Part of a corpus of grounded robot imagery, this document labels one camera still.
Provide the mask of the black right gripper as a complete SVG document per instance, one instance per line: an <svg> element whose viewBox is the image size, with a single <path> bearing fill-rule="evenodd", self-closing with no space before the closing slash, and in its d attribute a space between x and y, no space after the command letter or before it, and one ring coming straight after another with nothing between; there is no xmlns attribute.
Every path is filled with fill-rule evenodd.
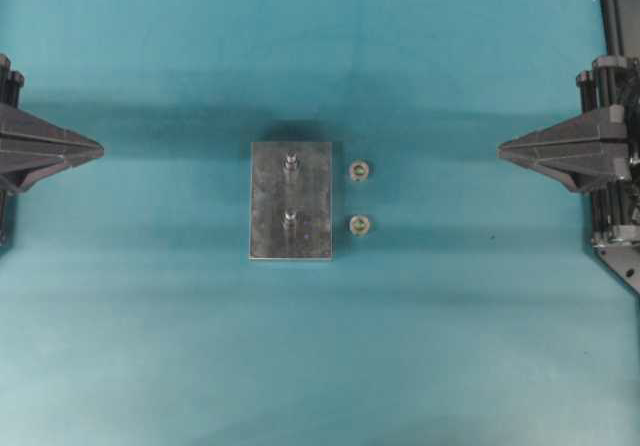
<svg viewBox="0 0 640 446"><path fill-rule="evenodd" d="M561 183L568 191L589 194L595 246L639 244L639 60L600 56L576 78L583 113L553 126L502 143L498 156ZM625 139L630 172L583 172L515 158L536 148L574 146Z"/></svg>

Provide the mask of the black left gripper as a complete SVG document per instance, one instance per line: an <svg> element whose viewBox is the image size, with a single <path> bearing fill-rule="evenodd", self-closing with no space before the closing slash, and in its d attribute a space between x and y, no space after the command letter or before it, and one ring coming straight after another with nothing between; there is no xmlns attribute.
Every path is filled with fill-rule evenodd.
<svg viewBox="0 0 640 446"><path fill-rule="evenodd" d="M14 223L15 200L11 194L25 193L41 180L100 159L104 155L104 148L98 142L15 108L19 105L20 92L24 82L24 76L19 71L12 69L9 57L1 54L1 137L3 139L32 141L36 144L78 147L82 153L96 155L64 159L55 164L21 168L2 173L2 246L9 244L9 236Z"/></svg>

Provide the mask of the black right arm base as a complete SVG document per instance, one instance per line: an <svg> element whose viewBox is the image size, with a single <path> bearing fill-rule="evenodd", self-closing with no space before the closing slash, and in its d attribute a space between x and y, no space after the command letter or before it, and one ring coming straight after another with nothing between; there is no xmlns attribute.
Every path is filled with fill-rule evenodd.
<svg viewBox="0 0 640 446"><path fill-rule="evenodd" d="M594 243L593 249L617 277L639 294L639 244Z"/></svg>

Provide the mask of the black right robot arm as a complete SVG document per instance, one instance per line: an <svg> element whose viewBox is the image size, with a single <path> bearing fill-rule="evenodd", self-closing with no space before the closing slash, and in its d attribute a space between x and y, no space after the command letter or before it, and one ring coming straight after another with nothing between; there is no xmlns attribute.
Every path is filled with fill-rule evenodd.
<svg viewBox="0 0 640 446"><path fill-rule="evenodd" d="M576 77L581 113L502 143L499 158L590 198L596 248L639 243L639 0L600 0L604 55Z"/></svg>

